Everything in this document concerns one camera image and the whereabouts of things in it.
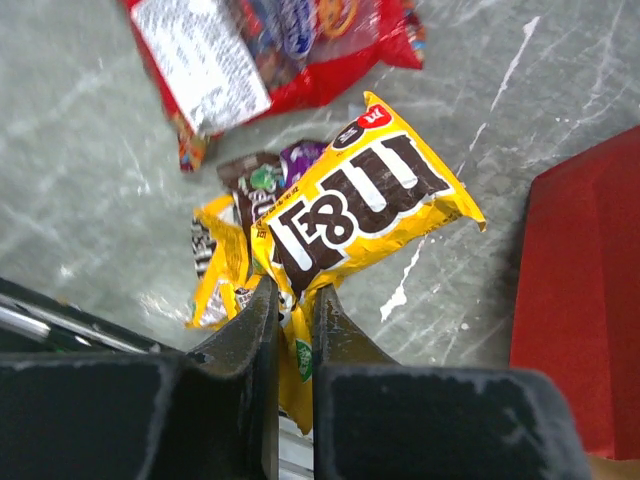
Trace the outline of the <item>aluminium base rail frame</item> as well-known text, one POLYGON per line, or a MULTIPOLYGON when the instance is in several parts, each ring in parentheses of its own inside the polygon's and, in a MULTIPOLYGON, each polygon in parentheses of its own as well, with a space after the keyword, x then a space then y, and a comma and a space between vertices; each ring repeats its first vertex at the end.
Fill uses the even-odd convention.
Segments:
POLYGON ((1 280, 1 329, 54 351, 106 350, 148 354, 170 349, 74 305, 6 279, 1 280))

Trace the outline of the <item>yellow m&m's packet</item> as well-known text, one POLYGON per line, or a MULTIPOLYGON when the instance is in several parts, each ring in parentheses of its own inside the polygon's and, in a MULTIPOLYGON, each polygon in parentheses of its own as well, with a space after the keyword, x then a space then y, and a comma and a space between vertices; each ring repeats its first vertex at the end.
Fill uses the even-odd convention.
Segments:
POLYGON ((486 219, 434 150, 371 91, 366 109, 251 227, 251 253, 276 284, 284 335, 279 406, 313 428, 312 318, 319 289, 461 217, 486 219))
POLYGON ((247 306, 260 280, 251 273, 248 243, 232 196, 220 196, 193 211, 191 246, 198 284, 186 326, 219 330, 247 306))

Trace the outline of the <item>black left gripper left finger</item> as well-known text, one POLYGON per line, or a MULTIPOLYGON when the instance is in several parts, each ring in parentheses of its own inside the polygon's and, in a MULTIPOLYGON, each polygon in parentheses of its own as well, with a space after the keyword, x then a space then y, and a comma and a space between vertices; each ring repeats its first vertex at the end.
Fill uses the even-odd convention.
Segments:
POLYGON ((277 292, 189 352, 54 351, 1 329, 5 479, 274 479, 277 292))

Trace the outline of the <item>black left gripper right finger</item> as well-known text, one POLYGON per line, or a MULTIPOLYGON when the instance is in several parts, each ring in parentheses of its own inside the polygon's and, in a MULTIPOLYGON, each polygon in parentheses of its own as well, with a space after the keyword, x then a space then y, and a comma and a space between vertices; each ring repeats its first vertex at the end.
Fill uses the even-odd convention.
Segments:
POLYGON ((531 370, 406 366, 346 315, 333 287, 313 316, 319 479, 587 479, 569 406, 531 370))

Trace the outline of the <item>large red snack bag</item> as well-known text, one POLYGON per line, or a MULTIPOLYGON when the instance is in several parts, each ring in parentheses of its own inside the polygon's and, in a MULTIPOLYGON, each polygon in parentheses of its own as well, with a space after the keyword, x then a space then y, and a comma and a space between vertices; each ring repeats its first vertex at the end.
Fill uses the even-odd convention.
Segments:
POLYGON ((329 104, 377 63, 419 70, 413 1, 125 1, 143 66, 198 170, 225 132, 329 104))

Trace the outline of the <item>red brown paper bag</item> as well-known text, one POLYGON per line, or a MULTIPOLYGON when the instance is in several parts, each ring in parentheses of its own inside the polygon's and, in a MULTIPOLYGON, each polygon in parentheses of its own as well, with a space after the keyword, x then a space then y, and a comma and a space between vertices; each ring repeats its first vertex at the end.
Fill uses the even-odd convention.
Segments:
POLYGON ((597 479, 639 475, 639 131, 538 175, 510 363, 566 397, 597 479))

